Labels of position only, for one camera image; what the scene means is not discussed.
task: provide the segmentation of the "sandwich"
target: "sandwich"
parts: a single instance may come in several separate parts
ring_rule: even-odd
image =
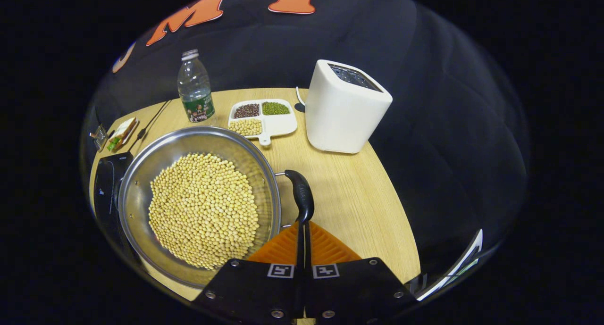
[[[127,140],[130,134],[138,125],[138,119],[130,118],[121,123],[115,130],[112,137],[107,141],[107,149],[111,151],[118,150]]]

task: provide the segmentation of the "white toaster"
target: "white toaster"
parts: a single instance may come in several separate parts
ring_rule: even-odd
[[[306,136],[320,150],[358,153],[392,103],[371,76],[343,63],[318,60],[306,96]]]

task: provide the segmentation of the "black device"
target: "black device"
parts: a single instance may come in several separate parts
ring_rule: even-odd
[[[137,263],[141,263],[124,234],[116,207],[119,184],[133,159],[132,154],[127,151],[99,160],[94,179],[94,217],[110,241],[114,242],[121,252]]]

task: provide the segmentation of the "bread slice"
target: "bread slice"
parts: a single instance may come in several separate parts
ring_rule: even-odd
[[[124,142],[124,139],[128,136],[130,131],[132,131],[132,129],[136,125],[136,122],[136,118],[130,118],[121,123],[119,127],[117,127],[113,136],[108,140],[108,143],[110,144],[110,150],[118,150],[119,147],[121,147],[122,143]]]
[[[121,142],[122,145],[127,143],[128,140],[130,140],[130,138],[132,138],[132,134],[134,134],[134,130],[136,129],[136,127],[138,127],[139,122],[141,122],[141,121],[139,119],[136,119],[136,121],[134,122],[134,127],[132,127],[130,132],[128,134],[126,134],[126,137],[122,139],[122,142]]]

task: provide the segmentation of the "plastic water bottle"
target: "plastic water bottle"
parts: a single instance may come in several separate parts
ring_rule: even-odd
[[[178,71],[178,95],[190,122],[218,125],[208,72],[198,59],[197,49],[183,53],[183,65]]]

